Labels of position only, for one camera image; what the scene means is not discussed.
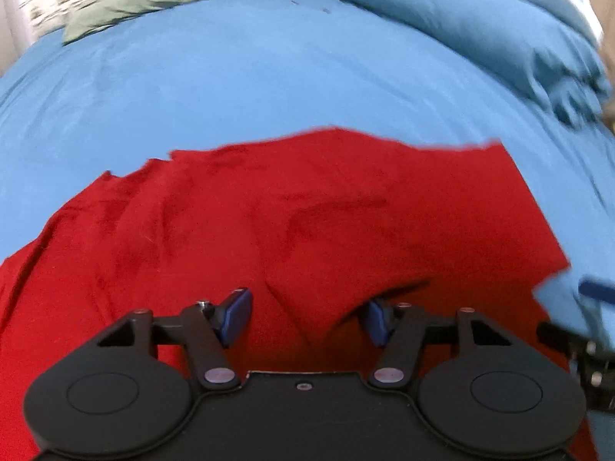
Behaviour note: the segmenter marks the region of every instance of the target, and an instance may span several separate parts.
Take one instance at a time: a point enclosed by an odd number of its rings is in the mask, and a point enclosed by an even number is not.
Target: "metal screw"
[[[210,383],[221,385],[235,379],[235,372],[229,368],[213,368],[205,372],[205,379]]]
[[[594,372],[592,374],[592,380],[591,380],[592,386],[600,386],[600,384],[602,383],[602,373],[601,372]]]
[[[374,373],[374,378],[380,383],[399,383],[404,379],[404,371],[398,368],[380,368]]]
[[[588,355],[594,355],[596,353],[596,343],[593,341],[588,341],[585,351]]]

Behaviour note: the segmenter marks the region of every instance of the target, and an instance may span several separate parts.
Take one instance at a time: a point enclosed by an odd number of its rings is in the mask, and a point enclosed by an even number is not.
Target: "red cloth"
[[[328,129],[107,172],[0,268],[0,459],[36,454],[30,382],[137,307],[177,314],[250,286],[236,368],[368,369],[377,353],[349,316],[370,297],[401,287],[397,300],[433,313],[472,306],[537,345],[532,288],[566,266],[500,145],[419,150]],[[181,365],[179,349],[163,355]]]

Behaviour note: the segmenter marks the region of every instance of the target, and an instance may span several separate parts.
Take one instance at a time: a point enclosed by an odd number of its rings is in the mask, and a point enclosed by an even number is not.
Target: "blue bed sheet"
[[[537,298],[556,322],[613,343],[615,311],[577,297],[583,275],[615,280],[604,126],[567,129],[430,36],[340,0],[207,0],[68,46],[61,33],[0,80],[0,260],[101,172],[173,149],[329,124],[414,145],[499,139],[572,265]],[[599,443],[615,431],[595,428]]]

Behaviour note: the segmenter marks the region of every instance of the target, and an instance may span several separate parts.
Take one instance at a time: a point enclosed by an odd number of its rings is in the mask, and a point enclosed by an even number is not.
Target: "mattress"
[[[613,342],[613,308],[577,294],[585,275],[615,279],[615,138],[601,124],[573,129],[454,47],[348,0],[207,0],[68,46],[61,33],[0,80],[0,259],[105,170],[174,149],[332,124],[414,146],[498,140],[571,262],[537,300]],[[609,459],[615,426],[594,429]]]

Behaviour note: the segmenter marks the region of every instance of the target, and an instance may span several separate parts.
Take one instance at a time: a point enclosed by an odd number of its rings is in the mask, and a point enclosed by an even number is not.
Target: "blue pillow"
[[[611,95],[591,44],[522,0],[348,1],[432,36],[569,126],[595,122]]]

